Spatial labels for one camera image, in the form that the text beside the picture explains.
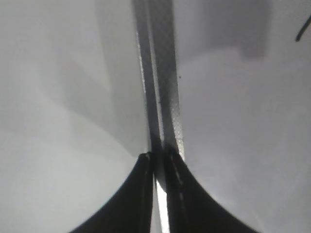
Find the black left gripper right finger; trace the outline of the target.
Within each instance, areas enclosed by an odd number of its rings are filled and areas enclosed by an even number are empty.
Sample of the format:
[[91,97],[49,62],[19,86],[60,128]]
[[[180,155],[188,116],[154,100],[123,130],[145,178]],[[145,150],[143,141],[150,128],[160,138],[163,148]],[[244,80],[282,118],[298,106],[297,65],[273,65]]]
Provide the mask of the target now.
[[166,148],[164,169],[170,232],[256,232],[223,208],[204,190],[173,148]]

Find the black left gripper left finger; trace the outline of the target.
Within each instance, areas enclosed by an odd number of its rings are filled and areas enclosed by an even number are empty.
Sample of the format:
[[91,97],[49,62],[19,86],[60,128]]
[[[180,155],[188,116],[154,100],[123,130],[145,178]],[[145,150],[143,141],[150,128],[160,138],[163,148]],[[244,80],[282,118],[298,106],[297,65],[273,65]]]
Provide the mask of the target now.
[[153,209],[153,175],[154,154],[140,154],[118,191],[72,232],[149,233]]

